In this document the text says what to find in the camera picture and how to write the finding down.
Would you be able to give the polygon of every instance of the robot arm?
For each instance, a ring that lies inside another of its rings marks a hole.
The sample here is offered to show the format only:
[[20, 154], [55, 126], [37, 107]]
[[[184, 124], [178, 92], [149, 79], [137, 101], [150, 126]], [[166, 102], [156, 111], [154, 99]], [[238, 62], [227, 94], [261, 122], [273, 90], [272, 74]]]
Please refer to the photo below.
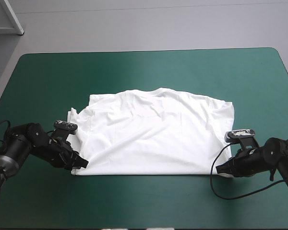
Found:
[[29, 154], [57, 168], [66, 170], [86, 168], [88, 161], [81, 158], [66, 141], [69, 134], [76, 133], [76, 124], [56, 121], [55, 130], [48, 136], [40, 124], [29, 123], [10, 127], [10, 122], [6, 122], [8, 128], [0, 147], [0, 187], [6, 179], [18, 173]]
[[217, 173], [234, 177], [249, 177], [256, 173], [270, 171], [270, 180], [278, 170], [288, 186], [288, 140], [270, 138], [259, 147], [251, 129], [234, 130], [225, 134], [225, 141], [240, 144], [235, 157], [216, 167]]

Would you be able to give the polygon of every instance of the white object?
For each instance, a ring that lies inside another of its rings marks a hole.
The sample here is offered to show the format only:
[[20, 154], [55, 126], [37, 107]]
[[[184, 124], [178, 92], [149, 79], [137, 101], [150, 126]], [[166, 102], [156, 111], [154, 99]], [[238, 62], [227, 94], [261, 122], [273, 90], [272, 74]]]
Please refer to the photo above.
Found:
[[[16, 14], [14, 13], [8, 0], [0, 0], [0, 34], [18, 34], [23, 35], [24, 29], [20, 25]], [[8, 26], [2, 26], [6, 21], [10, 21]]]
[[[232, 129], [231, 102], [189, 92], [160, 88], [90, 95], [70, 135], [72, 147], [89, 161], [75, 175], [209, 174]], [[227, 148], [216, 162], [231, 157]]]

